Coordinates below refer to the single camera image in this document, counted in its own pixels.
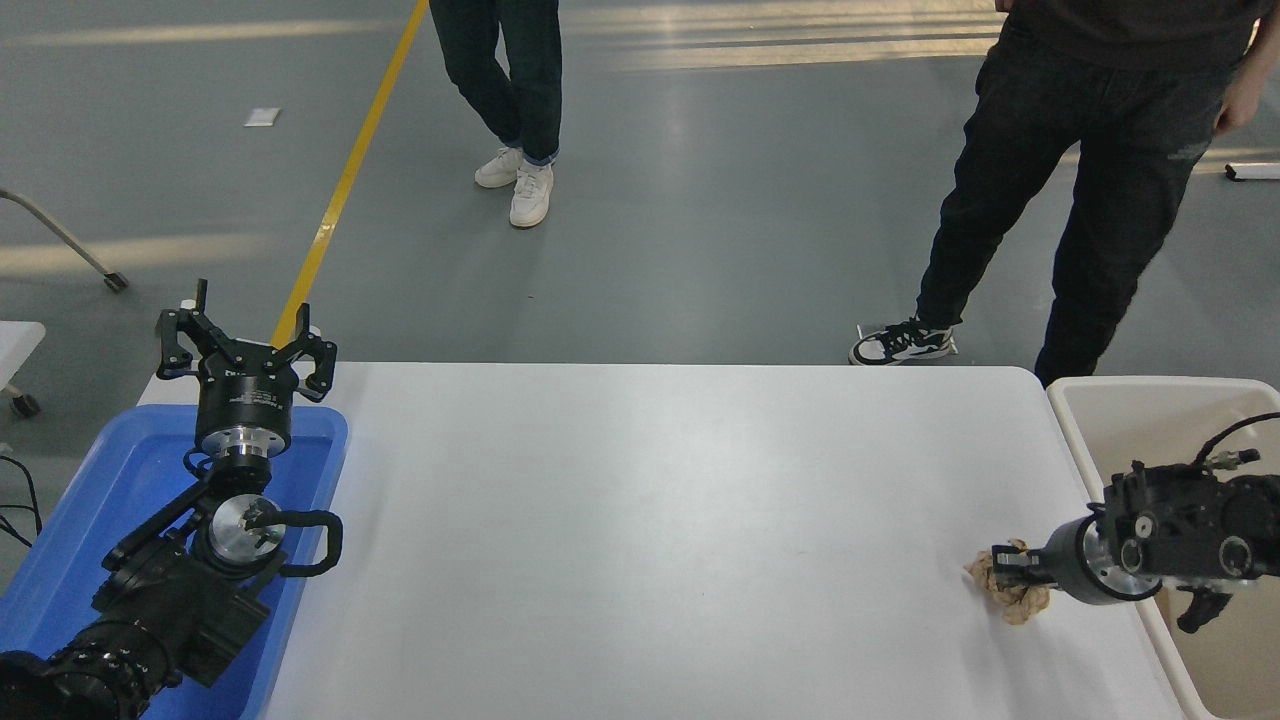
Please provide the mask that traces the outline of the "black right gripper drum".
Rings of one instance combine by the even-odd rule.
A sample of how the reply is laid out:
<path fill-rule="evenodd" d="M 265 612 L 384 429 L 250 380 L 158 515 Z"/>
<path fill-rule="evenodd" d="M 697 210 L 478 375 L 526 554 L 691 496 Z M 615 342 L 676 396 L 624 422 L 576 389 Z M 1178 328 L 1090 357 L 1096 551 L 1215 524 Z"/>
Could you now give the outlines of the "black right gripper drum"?
<path fill-rule="evenodd" d="M 1061 591 L 1083 603 L 1111 603 L 1103 574 L 1111 557 L 1096 529 L 1096 518 L 1079 518 L 1061 525 L 1044 546 L 1044 569 Z"/>

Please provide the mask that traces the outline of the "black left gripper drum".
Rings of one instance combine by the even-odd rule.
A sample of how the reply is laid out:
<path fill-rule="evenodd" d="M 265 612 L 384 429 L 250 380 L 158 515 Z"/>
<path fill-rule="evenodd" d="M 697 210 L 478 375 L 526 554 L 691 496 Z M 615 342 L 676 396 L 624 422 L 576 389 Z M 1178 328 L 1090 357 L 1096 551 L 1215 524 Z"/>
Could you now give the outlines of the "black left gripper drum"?
<path fill-rule="evenodd" d="M 212 364 L 200 368 L 198 383 L 198 443 L 211 443 L 237 427 L 265 430 L 275 443 L 291 442 L 294 372 L 247 372 Z"/>

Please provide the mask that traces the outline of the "person's hand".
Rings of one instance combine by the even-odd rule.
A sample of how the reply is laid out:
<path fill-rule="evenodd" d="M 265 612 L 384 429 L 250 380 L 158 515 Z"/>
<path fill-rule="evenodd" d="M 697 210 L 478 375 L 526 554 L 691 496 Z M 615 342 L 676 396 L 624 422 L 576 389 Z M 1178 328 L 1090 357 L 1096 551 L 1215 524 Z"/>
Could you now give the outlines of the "person's hand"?
<path fill-rule="evenodd" d="M 1213 123 L 1213 137 L 1242 129 L 1254 119 L 1270 72 L 1267 65 L 1242 64 L 1224 91 Z"/>

